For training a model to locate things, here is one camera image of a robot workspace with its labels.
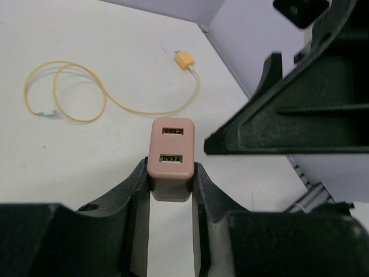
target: yellow connector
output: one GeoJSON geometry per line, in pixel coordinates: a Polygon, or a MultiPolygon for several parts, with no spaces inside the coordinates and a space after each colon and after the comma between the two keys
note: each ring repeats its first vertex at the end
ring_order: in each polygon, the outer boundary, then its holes
{"type": "Polygon", "coordinates": [[[194,58],[187,51],[176,52],[174,60],[183,70],[189,69],[189,67],[195,63],[194,58]]]}

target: yellow cable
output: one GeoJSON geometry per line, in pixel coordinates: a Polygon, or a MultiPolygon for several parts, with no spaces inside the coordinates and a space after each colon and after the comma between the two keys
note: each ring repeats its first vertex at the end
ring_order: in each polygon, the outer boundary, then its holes
{"type": "Polygon", "coordinates": [[[131,113],[145,114],[145,115],[167,115],[167,114],[177,113],[178,111],[183,110],[187,105],[189,105],[193,101],[193,99],[196,97],[196,95],[197,95],[197,93],[199,91],[200,82],[201,82],[200,75],[197,72],[192,71],[196,75],[196,77],[197,77],[197,85],[196,85],[196,88],[195,88],[193,94],[188,98],[188,100],[184,104],[182,104],[180,107],[176,108],[175,110],[172,110],[172,111],[159,111],[159,112],[155,112],[155,111],[139,111],[139,110],[135,110],[135,109],[132,109],[132,108],[128,108],[128,107],[123,106],[122,104],[120,104],[113,96],[110,95],[110,93],[107,92],[107,90],[105,89],[105,86],[103,85],[103,82],[90,69],[88,69],[88,68],[86,68],[86,67],[84,67],[82,65],[79,65],[77,63],[74,63],[74,62],[68,62],[68,61],[51,61],[51,62],[46,62],[46,63],[44,63],[44,64],[36,67],[28,75],[28,77],[27,77],[27,79],[25,80],[25,83],[24,83],[24,87],[23,87],[23,100],[24,100],[24,104],[25,104],[27,110],[30,113],[34,114],[34,115],[39,115],[39,113],[37,111],[33,110],[31,108],[31,106],[29,105],[29,102],[28,102],[28,87],[29,87],[29,82],[30,82],[31,78],[33,77],[33,75],[35,75],[35,73],[37,71],[39,71],[41,68],[43,68],[43,67],[45,67],[47,65],[51,65],[51,64],[54,64],[54,63],[65,63],[65,65],[63,65],[61,68],[59,68],[59,70],[56,72],[56,74],[54,76],[54,80],[52,82],[52,96],[54,98],[55,104],[57,105],[59,111],[64,116],[66,116],[70,120],[73,120],[73,121],[76,121],[76,122],[80,122],[80,123],[89,123],[89,122],[93,122],[93,121],[97,120],[98,118],[100,118],[101,115],[105,111],[107,97],[109,97],[120,108],[123,108],[126,111],[129,111],[131,113]],[[93,117],[91,119],[79,119],[79,118],[72,117],[71,115],[69,115],[62,108],[62,106],[59,103],[59,100],[58,100],[58,97],[57,97],[57,81],[58,81],[58,77],[59,77],[60,73],[62,72],[62,70],[65,69],[65,68],[67,68],[67,67],[69,67],[69,66],[76,66],[78,68],[81,68],[81,69],[84,69],[85,71],[87,71],[96,80],[96,82],[98,83],[99,87],[102,90],[102,93],[103,93],[103,106],[102,106],[100,112],[97,114],[97,116],[95,116],[95,117],[93,117]]]}

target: screw hole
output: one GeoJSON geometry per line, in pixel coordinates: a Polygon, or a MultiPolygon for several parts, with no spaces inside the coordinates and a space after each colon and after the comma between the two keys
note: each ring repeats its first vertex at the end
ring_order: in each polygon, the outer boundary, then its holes
{"type": "Polygon", "coordinates": [[[80,211],[80,212],[88,212],[88,211],[94,211],[94,210],[96,210],[98,208],[100,208],[99,205],[89,203],[89,204],[86,204],[86,205],[82,206],[78,211],[80,211]]]}

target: usb wall charger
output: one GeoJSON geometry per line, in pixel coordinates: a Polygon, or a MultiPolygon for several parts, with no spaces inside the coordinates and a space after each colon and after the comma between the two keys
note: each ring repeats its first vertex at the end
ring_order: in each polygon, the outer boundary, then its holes
{"type": "Polygon", "coordinates": [[[158,118],[148,157],[150,190],[158,201],[184,202],[192,192],[195,126],[187,118],[158,118]]]}

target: white wall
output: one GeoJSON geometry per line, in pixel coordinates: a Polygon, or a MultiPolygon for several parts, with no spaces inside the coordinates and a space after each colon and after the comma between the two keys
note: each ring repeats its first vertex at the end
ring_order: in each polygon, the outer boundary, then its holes
{"type": "Polygon", "coordinates": [[[103,0],[207,26],[224,0],[103,0]]]}
{"type": "Polygon", "coordinates": [[[286,74],[293,68],[293,55],[304,46],[304,32],[274,9],[273,0],[225,0],[208,32],[249,95],[272,51],[282,52],[286,74]]]}

